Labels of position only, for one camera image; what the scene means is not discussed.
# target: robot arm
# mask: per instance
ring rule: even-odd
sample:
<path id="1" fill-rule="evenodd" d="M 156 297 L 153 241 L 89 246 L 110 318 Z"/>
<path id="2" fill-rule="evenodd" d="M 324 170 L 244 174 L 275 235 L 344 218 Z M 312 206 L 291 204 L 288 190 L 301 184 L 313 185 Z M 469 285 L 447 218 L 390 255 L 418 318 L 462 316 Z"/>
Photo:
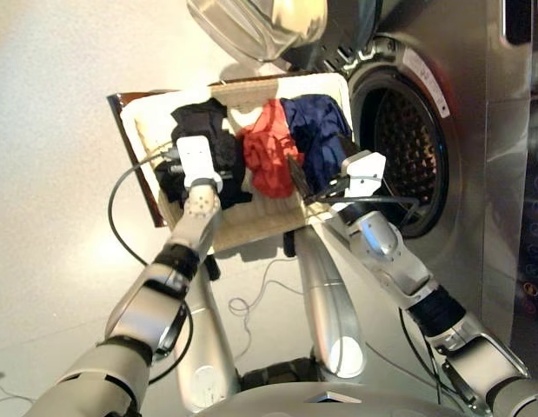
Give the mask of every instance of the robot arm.
<path id="1" fill-rule="evenodd" d="M 183 164 L 192 160 L 202 172 L 196 168 L 195 174 L 188 175 L 186 171 L 189 198 L 163 250 L 114 308 L 104 342 L 78 359 L 37 400 L 27 417 L 140 415 L 149 367 L 176 344 L 186 317 L 183 299 L 220 221 L 217 189 L 222 181 L 212 168 L 209 144 L 203 139 L 178 141 Z"/>
<path id="2" fill-rule="evenodd" d="M 472 409 L 495 416 L 538 415 L 538 382 L 506 346 L 454 300 L 404 245 L 398 229 L 377 211 L 340 225 L 349 250 L 406 310 L 428 342 L 446 357 L 442 366 Z"/>

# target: white floor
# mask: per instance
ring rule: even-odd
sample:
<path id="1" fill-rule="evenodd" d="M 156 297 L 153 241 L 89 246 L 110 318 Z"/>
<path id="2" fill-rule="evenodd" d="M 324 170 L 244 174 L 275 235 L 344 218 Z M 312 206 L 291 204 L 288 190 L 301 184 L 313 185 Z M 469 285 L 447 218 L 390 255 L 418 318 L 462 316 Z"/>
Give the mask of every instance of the white floor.
<path id="1" fill-rule="evenodd" d="M 118 91 L 183 89 L 232 74 L 236 67 L 189 17 L 183 0 L 0 2 L 0 384 L 36 398 L 101 339 L 106 317 L 140 272 L 111 235 L 106 203 L 129 166 L 105 97 Z M 115 216 L 146 259 L 166 230 L 154 229 L 134 179 Z M 245 248 L 253 259 L 282 257 L 279 239 Z M 370 343 L 422 374 L 400 336 L 394 306 L 355 274 L 334 249 Z M 213 286 L 235 353 L 246 335 L 229 298 L 253 300 L 269 259 L 221 259 Z M 269 277 L 298 288 L 297 265 L 277 263 Z M 253 343 L 241 371 L 309 353 L 302 300 L 269 288 L 253 313 Z M 434 399 L 434 390 L 370 355 L 367 383 Z M 144 416 L 182 415 L 174 378 L 150 389 Z M 18 417 L 24 400 L 0 402 Z"/>

